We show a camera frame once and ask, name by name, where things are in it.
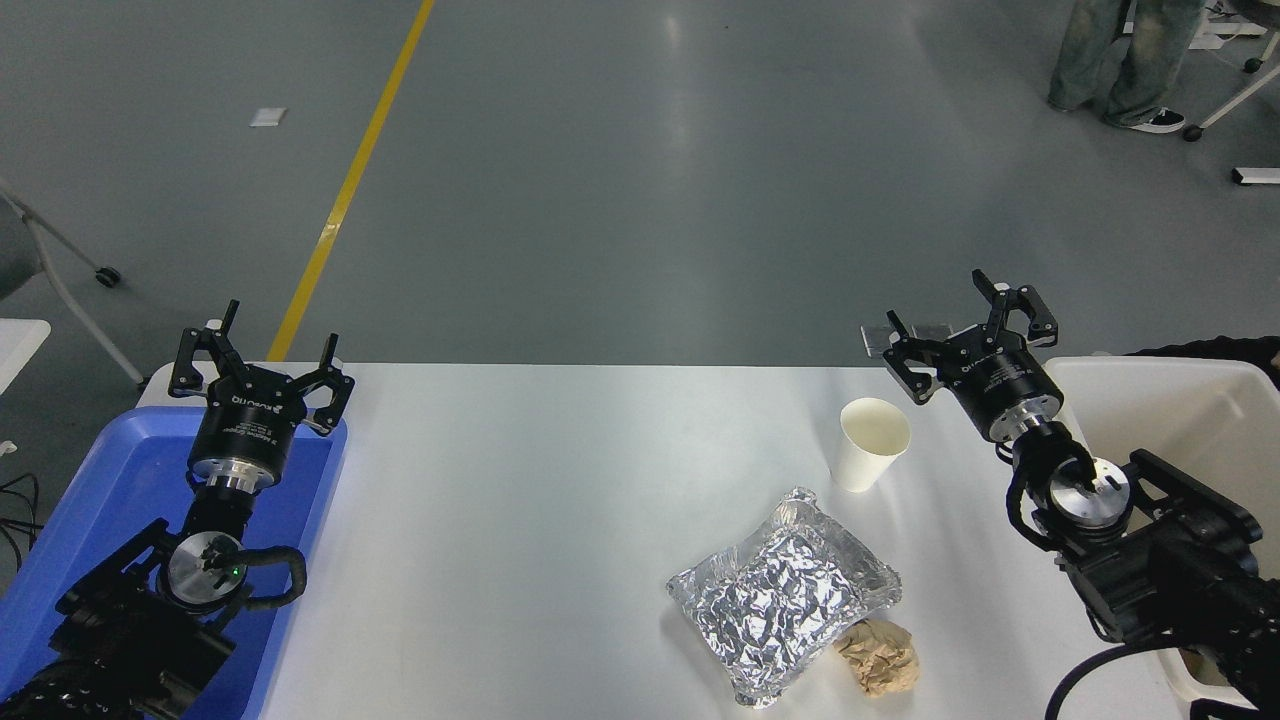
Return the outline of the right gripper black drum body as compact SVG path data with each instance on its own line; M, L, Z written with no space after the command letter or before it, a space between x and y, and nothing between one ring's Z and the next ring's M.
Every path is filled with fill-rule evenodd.
M1029 413L1050 420L1059 414L1059 387L1014 333L993 345L982 333L956 333L937 378L977 427L1011 424Z

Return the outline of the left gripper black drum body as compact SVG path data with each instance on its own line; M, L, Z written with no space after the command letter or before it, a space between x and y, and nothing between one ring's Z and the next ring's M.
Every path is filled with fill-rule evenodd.
M262 471L282 471L306 414L302 393L292 380L257 366L248 369L244 380L233 375L214 380L189 469L207 471L215 461L238 461Z

